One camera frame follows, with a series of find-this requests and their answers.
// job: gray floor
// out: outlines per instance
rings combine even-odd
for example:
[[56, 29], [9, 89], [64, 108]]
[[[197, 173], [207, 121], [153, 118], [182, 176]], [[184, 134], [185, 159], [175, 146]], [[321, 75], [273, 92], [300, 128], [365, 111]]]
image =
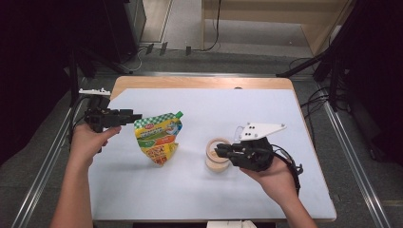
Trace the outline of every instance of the gray floor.
[[[292, 50], [290, 53], [294, 54], [290, 54], [288, 57], [286, 54], [278, 54], [278, 52], [276, 54], [275, 52], [257, 54], [246, 53], [246, 49], [243, 51], [241, 51], [242, 53], [193, 51], [191, 55], [185, 56], [184, 51], [181, 50], [168, 50], [165, 55], [160, 55], [160, 52], [154, 49], [151, 54], [145, 55], [144, 52], [139, 54], [142, 65], [137, 71], [134, 71], [134, 74], [147, 75], [148, 72], [166, 72], [162, 75], [173, 75], [176, 74], [175, 72], [185, 72], [198, 76], [204, 72], [216, 72], [271, 77], [275, 73], [287, 70], [296, 57], [305, 56], [304, 51], [298, 52], [297, 49]], [[125, 66], [137, 68], [140, 61], [136, 57], [125, 63]], [[83, 88], [111, 89], [119, 75], [103, 66], [97, 66], [97, 68], [96, 79], [86, 81]], [[300, 75], [293, 77], [293, 85], [300, 103], [306, 102], [309, 96], [317, 90], [316, 82], [309, 76], [312, 73], [313, 69], [307, 68], [300, 72]], [[29, 145], [0, 167], [0, 227], [11, 227], [16, 218], [23, 199], [34, 182], [68, 112], [68, 104], [69, 94], [48, 115]], [[401, 181], [403, 180], [403, 167], [393, 162], [374, 161], [370, 156], [367, 144], [357, 130], [354, 119], [345, 112], [338, 114], [353, 143], [356, 155], [380, 201], [384, 204], [392, 227], [403, 227], [403, 191], [401, 190], [403, 189]], [[337, 211], [336, 221], [320, 223], [319, 227], [375, 227], [367, 203], [357, 185], [325, 109], [322, 108], [313, 114], [312, 120], [317, 138], [317, 156]], [[67, 157], [68, 145], [64, 144], [41, 198], [33, 210], [28, 227], [48, 226], [59, 195]], [[102, 222], [99, 223], [99, 227], [131, 227], [131, 224]], [[279, 227], [287, 227], [287, 225], [282, 223]]]
[[170, 13], [172, 0], [143, 1], [147, 17], [142, 42], [159, 43], [163, 40], [167, 18]]
[[[169, 48], [202, 48], [202, 1], [174, 0], [164, 42]], [[216, 40], [216, 20], [205, 20], [204, 48]], [[299, 24], [220, 20], [220, 37], [212, 51], [288, 57], [312, 57]]]

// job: black curtain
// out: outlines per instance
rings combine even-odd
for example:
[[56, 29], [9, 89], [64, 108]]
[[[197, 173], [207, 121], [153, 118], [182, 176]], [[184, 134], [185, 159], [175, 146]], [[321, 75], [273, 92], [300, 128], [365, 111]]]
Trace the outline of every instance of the black curtain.
[[0, 2], [0, 163], [27, 145], [69, 90], [66, 42], [38, 2]]
[[365, 1], [340, 47], [345, 82], [364, 109], [353, 109], [376, 149], [403, 164], [403, 4]]

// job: snack bag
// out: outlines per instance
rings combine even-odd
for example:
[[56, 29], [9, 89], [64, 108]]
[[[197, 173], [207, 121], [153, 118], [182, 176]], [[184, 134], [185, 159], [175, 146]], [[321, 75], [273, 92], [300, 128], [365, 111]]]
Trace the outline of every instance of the snack bag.
[[137, 143], [148, 158], [159, 165], [166, 163], [178, 147], [176, 136], [182, 129], [183, 114], [167, 113], [134, 122]]

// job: tripod leg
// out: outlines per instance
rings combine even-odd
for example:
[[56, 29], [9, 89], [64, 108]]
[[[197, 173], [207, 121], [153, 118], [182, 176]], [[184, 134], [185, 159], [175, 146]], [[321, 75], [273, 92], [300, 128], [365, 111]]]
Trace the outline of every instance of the tripod leg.
[[78, 76], [77, 76], [77, 63], [75, 60], [75, 50], [71, 49], [71, 53], [69, 56], [69, 75], [70, 75], [70, 92], [71, 92], [71, 101], [70, 106], [74, 106], [74, 103], [78, 99]]
[[329, 91], [329, 103], [330, 106], [333, 108], [334, 112], [337, 112], [337, 83], [338, 77], [341, 70], [341, 62], [338, 56], [335, 57], [332, 63], [332, 77], [330, 82], [330, 91]]
[[284, 73], [276, 74], [276, 77], [278, 77], [278, 78], [289, 78], [289, 77], [293, 76], [294, 74], [302, 71], [303, 69], [305, 69], [307, 67], [310, 67], [310, 66], [314, 65], [315, 63], [321, 61], [326, 56], [327, 52], [328, 51], [323, 51], [322, 53], [318, 54], [318, 56], [316, 56], [316, 57], [314, 57], [314, 58], [312, 58], [312, 59], [310, 59], [310, 60], [308, 60], [308, 61], [306, 61], [306, 62], [304, 62], [304, 63], [302, 63], [302, 64], [300, 64], [300, 65], [298, 65], [298, 66], [296, 66], [296, 67], [284, 72]]
[[113, 69], [115, 72], [120, 73], [120, 74], [126, 74], [126, 72], [124, 72], [121, 68], [119, 68], [118, 66], [116, 66], [113, 63], [109, 62], [108, 60], [104, 59], [103, 57], [97, 55], [96, 53], [92, 52], [91, 50], [81, 47], [81, 51], [83, 53], [87, 54], [88, 56], [90, 56], [91, 58], [96, 59], [101, 64], [109, 67], [110, 69]]

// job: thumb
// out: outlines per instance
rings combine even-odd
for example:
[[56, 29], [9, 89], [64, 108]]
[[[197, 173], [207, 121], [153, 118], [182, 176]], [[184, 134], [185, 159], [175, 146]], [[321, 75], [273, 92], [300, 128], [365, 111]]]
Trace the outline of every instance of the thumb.
[[115, 126], [115, 127], [110, 127], [108, 130], [102, 132], [100, 135], [102, 136], [103, 141], [107, 141], [109, 138], [112, 136], [119, 134], [121, 131], [122, 127], [121, 126]]

